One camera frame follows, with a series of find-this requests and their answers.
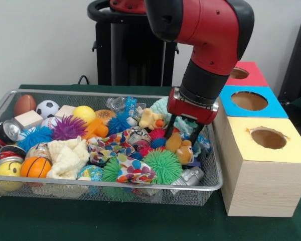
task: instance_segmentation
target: metal basket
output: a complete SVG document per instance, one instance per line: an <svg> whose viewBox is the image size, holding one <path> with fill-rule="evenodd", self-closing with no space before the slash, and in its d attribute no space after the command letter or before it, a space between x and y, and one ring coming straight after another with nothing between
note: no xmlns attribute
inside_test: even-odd
<svg viewBox="0 0 301 241"><path fill-rule="evenodd" d="M109 97L128 96L111 93L90 93L70 91L26 90L17 89L8 92L0 101L0 121L13 117L16 101L24 94L32 95L37 103L50 99L60 106L88 105L93 109L105 108ZM138 102L151 106L163 96L129 95L137 98ZM14 191L0 189L0 196L38 197L38 198L66 198L78 200L121 201L162 203L179 205L203 206L212 192L218 190L223 183L217 148L212 125L202 130L212 144L212 152L206 157L204 152L198 156L202 163L205 177L199 186L150 185L115 182L93 182L78 180L41 179L25 177L0 176L0 186L16 185Z"/></svg>

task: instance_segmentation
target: blue box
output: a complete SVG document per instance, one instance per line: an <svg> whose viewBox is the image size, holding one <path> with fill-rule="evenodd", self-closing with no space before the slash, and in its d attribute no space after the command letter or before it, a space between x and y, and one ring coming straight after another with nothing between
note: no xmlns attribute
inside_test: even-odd
<svg viewBox="0 0 301 241"><path fill-rule="evenodd" d="M220 98L228 116L288 118L269 87L228 85Z"/></svg>

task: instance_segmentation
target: red box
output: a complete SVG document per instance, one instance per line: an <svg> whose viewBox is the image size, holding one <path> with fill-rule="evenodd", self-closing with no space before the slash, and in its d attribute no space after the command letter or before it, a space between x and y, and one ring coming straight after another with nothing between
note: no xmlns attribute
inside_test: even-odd
<svg viewBox="0 0 301 241"><path fill-rule="evenodd" d="M255 62L238 62L225 85L269 86Z"/></svg>

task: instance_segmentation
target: orange basketball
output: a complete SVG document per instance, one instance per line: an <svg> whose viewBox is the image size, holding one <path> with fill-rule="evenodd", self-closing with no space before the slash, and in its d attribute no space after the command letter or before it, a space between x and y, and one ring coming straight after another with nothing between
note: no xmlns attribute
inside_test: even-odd
<svg viewBox="0 0 301 241"><path fill-rule="evenodd" d="M51 169L51 162L46 157L30 157L22 163L20 175L22 177L45 178Z"/></svg>

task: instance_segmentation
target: green spiky ball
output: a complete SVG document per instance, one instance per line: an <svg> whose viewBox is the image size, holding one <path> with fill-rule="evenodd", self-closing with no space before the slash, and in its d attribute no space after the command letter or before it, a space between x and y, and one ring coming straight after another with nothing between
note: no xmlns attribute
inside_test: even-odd
<svg viewBox="0 0 301 241"><path fill-rule="evenodd" d="M118 163L117 158L111 158L104 167L102 181L116 182L119 171L120 164ZM113 201L128 202L134 198L130 188L103 187L103 193Z"/></svg>
<svg viewBox="0 0 301 241"><path fill-rule="evenodd" d="M180 177L183 171L179 158L168 150L150 152L142 161L157 174L152 184L170 185Z"/></svg>

